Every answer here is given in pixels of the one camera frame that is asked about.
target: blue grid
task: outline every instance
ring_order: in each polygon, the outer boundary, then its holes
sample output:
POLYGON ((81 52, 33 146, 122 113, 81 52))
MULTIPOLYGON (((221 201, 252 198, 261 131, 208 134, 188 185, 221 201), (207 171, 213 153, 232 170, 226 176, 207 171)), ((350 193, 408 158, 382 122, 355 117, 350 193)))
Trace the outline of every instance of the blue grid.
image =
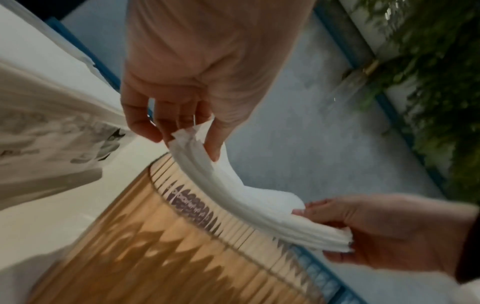
MULTIPOLYGON (((62 35, 79 50, 89 56, 95 67, 108 83, 117 91, 120 90, 120 79, 113 74, 88 48, 82 44, 63 24, 55 18, 46 22, 52 29, 62 35)), ((323 265, 312 253, 300 246, 292 245, 300 265, 307 271, 310 278, 320 288, 327 304, 367 304, 355 292, 345 285, 333 272, 323 265)))

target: black object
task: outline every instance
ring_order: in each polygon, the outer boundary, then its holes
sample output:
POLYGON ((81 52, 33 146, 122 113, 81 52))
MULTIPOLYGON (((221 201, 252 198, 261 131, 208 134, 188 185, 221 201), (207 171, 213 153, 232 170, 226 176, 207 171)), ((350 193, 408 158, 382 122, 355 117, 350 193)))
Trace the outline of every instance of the black object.
POLYGON ((16 0, 34 15, 46 21, 63 19, 86 0, 16 0))
POLYGON ((459 283, 467 283, 480 277, 480 216, 476 219, 463 245, 455 278, 459 283))

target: green plant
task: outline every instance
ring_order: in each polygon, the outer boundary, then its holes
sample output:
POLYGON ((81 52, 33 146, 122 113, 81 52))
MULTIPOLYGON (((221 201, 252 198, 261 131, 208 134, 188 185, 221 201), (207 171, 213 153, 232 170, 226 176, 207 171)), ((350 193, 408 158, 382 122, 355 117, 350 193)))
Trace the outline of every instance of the green plant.
POLYGON ((480 201, 480 0, 358 0, 400 55, 371 76, 381 91, 415 77, 405 115, 415 148, 453 151, 448 187, 480 201))

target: fingernail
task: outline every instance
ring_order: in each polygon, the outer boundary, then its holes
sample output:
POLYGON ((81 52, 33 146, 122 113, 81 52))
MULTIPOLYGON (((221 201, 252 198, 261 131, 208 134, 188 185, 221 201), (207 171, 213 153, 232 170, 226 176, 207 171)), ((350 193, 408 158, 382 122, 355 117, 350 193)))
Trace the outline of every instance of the fingernail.
POLYGON ((304 210, 303 209, 294 209, 291 211, 291 213, 293 215, 303 215, 304 214, 304 210))

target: blue edge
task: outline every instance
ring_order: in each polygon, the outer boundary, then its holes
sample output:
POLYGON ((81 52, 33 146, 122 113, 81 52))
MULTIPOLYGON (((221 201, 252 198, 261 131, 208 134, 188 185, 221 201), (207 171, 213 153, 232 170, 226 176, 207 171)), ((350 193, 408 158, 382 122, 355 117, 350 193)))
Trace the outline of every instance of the blue edge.
MULTIPOLYGON (((333 40, 339 46, 351 67, 353 69, 361 68, 362 64, 359 62, 358 58, 355 56, 355 53, 350 48, 342 34, 335 27, 329 15, 325 12, 321 5, 316 6, 313 11, 318 17, 318 19, 323 23, 327 31, 330 33, 333 40)), ((88 48, 85 47, 72 33, 70 33, 61 24, 60 21, 58 21, 57 19, 49 19, 46 23, 56 32, 61 34, 70 43, 75 45, 78 49, 80 49, 87 56, 89 56, 95 63, 96 68, 110 83, 110 85, 115 90, 120 90, 120 80, 118 79, 118 77, 115 76, 104 64, 102 64, 101 61, 92 52, 90 52, 88 48)), ((400 118, 398 112, 384 94, 379 94, 378 96, 376 96, 376 101, 380 105, 382 110, 385 112, 386 116, 392 124, 398 121, 398 119, 400 118)), ((401 130, 398 131, 400 132, 407 145, 410 147, 412 153, 414 153, 419 162, 425 167, 424 157, 415 153, 415 151, 413 150, 414 137, 411 134, 402 132, 401 130)), ((432 181, 437 185, 437 187, 442 191, 442 193, 447 196, 443 189, 443 184, 445 182, 443 176, 436 169, 430 169, 426 167, 425 169, 432 181)), ((330 269, 323 265, 310 251, 296 245, 292 245, 290 249, 297 255, 299 263, 304 267, 311 279, 322 290, 328 304, 367 304, 362 298, 358 296, 358 294, 348 288, 342 280, 340 280, 334 273, 332 273, 330 269)))

